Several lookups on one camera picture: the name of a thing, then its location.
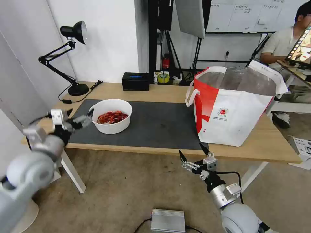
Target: red fire extinguisher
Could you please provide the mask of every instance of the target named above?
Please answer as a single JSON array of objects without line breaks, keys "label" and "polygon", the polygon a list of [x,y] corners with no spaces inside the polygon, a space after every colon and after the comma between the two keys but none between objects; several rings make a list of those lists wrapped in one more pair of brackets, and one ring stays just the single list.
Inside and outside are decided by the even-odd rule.
[{"label": "red fire extinguisher", "polygon": [[162,68],[167,69],[169,68],[169,56],[168,54],[164,54],[162,58]]}]

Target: shopping bag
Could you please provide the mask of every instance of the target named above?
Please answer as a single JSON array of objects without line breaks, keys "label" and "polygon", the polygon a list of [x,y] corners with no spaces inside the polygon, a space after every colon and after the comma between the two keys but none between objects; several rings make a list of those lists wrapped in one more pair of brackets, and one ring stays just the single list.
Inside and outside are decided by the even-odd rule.
[{"label": "shopping bag", "polygon": [[185,102],[188,107],[194,103],[194,118],[201,142],[238,147],[271,99],[287,91],[278,72],[252,61],[247,68],[205,69],[191,82]]}]

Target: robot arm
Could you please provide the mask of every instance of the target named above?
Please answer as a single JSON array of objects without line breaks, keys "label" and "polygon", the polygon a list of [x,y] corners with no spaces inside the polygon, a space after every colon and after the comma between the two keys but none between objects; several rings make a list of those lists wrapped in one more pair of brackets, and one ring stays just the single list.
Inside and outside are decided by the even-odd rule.
[{"label": "robot arm", "polygon": [[237,199],[241,197],[241,187],[237,183],[226,186],[225,181],[220,179],[216,172],[217,159],[214,153],[211,153],[207,147],[200,144],[202,150],[207,156],[203,160],[195,163],[187,161],[181,151],[180,159],[182,167],[200,176],[205,181],[207,191],[212,196],[213,202],[221,213],[222,226],[226,233],[272,233],[266,224],[257,218],[254,211]]},{"label": "robot arm", "polygon": [[51,182],[56,162],[61,158],[71,133],[92,122],[93,110],[75,119],[68,119],[68,113],[61,109],[51,110],[50,115],[54,132],[46,135],[37,126],[25,129],[32,151],[16,157],[8,167],[7,176],[0,182],[0,226],[3,233],[11,232],[32,196]]}]

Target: concrete floor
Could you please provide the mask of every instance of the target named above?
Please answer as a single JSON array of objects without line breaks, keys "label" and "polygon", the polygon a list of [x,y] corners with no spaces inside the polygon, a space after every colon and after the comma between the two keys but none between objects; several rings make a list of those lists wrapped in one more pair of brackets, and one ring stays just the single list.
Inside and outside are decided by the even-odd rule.
[{"label": "concrete floor", "polygon": [[[282,133],[311,140],[310,114],[291,114]],[[86,184],[79,194],[68,175],[39,191],[39,215],[26,233],[134,232],[152,208],[183,210],[186,224],[206,233],[223,232],[204,182],[182,169],[177,156],[95,150],[66,150]],[[200,157],[188,158],[190,161]],[[219,161],[219,171],[244,174],[249,161]],[[310,173],[270,163],[243,193],[244,203],[280,233],[310,232]],[[235,175],[225,175],[230,184]],[[150,222],[139,232],[150,232]]]}]

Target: gray table mat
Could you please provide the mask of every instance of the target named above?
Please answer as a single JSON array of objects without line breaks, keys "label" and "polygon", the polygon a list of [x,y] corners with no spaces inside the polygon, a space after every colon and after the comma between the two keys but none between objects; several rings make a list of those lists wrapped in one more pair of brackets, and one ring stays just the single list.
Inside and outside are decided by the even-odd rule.
[{"label": "gray table mat", "polygon": [[[74,117],[86,114],[101,100],[84,100]],[[118,134],[103,134],[91,123],[76,131],[71,143],[200,150],[193,107],[184,103],[129,101],[130,125]]]}]

